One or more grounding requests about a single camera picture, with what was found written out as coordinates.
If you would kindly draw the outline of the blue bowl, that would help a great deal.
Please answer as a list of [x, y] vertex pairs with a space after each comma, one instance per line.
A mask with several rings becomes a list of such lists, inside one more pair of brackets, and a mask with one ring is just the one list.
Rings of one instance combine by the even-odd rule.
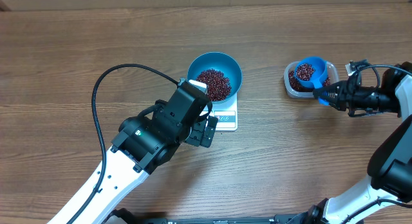
[[205, 83], [207, 96], [215, 104], [233, 97], [243, 82], [238, 62], [221, 52], [204, 53], [197, 57], [189, 66], [187, 78]]

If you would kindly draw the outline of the clear plastic container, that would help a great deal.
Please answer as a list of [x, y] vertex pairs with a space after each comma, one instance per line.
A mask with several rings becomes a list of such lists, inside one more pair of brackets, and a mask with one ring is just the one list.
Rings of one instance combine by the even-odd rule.
[[[292, 88], [290, 85], [290, 80], [289, 80], [289, 73], [294, 72], [295, 67], [298, 65], [299, 61], [294, 61], [291, 62], [286, 68], [284, 72], [284, 82], [285, 82], [285, 88], [286, 92], [289, 97], [291, 98], [299, 98], [299, 99], [313, 99], [313, 93], [312, 92], [301, 92], [301, 91], [296, 91]], [[330, 79], [330, 82], [333, 84], [335, 82], [339, 81], [339, 74], [337, 71], [337, 68], [331, 63], [331, 62], [326, 62], [326, 67], [327, 67], [327, 72], [328, 72], [328, 77]]]

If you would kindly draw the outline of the white kitchen scale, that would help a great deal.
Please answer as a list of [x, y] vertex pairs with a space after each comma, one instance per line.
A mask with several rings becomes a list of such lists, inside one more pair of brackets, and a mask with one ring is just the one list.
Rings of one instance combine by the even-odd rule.
[[216, 117], [217, 131], [236, 131], [238, 129], [238, 97], [235, 93], [228, 100], [212, 103], [210, 116]]

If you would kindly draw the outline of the red beans in bowl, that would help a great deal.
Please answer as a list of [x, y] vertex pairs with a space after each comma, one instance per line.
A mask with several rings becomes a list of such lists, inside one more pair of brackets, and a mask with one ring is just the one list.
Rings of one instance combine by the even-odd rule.
[[225, 100], [232, 89], [230, 81], [224, 73], [212, 68], [202, 71], [196, 77], [196, 81], [207, 85], [207, 96], [211, 101]]

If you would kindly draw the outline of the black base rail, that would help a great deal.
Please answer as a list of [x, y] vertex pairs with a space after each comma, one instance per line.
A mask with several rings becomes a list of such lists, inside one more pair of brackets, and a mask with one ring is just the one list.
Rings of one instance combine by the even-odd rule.
[[273, 217], [167, 219], [154, 216], [136, 216], [127, 209], [115, 209], [103, 224], [304, 224], [326, 223], [308, 218], [308, 213], [276, 214]]

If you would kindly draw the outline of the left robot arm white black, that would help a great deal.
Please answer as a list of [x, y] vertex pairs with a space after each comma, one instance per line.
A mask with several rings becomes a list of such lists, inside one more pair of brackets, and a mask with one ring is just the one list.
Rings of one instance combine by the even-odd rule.
[[212, 109], [207, 85], [182, 79], [169, 101], [124, 120], [99, 166], [51, 223], [104, 223], [181, 143], [209, 147], [218, 120], [204, 109]]

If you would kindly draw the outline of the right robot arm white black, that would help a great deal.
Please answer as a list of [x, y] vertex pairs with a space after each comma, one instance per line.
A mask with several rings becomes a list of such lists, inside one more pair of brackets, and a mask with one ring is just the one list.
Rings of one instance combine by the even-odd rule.
[[362, 86], [361, 73], [379, 67], [366, 60], [351, 61], [346, 65], [347, 80], [315, 89], [314, 97], [350, 117], [395, 113], [402, 123], [373, 153], [364, 179], [298, 214], [291, 223], [363, 223], [391, 205], [411, 208], [411, 63], [384, 64], [377, 86]]

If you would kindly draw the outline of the blue plastic scoop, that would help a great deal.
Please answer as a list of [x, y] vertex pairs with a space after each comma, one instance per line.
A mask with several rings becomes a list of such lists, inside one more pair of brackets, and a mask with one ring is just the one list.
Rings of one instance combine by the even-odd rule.
[[298, 62], [293, 72], [297, 86], [305, 91], [327, 86], [328, 72], [326, 61], [320, 57], [307, 57]]

